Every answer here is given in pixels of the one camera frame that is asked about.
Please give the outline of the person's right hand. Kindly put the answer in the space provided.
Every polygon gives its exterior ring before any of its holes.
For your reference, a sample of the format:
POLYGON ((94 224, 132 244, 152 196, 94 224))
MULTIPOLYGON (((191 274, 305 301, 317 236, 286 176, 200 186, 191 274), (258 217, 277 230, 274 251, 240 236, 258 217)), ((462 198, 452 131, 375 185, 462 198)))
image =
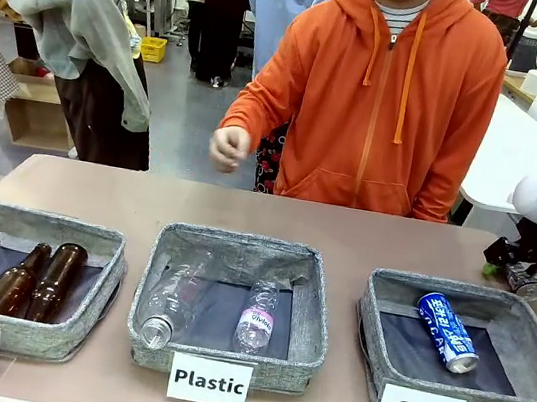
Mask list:
POLYGON ((229 174, 247 159, 251 137, 242 127, 227 126, 214 130, 209 142, 209 158, 220 173, 229 174))

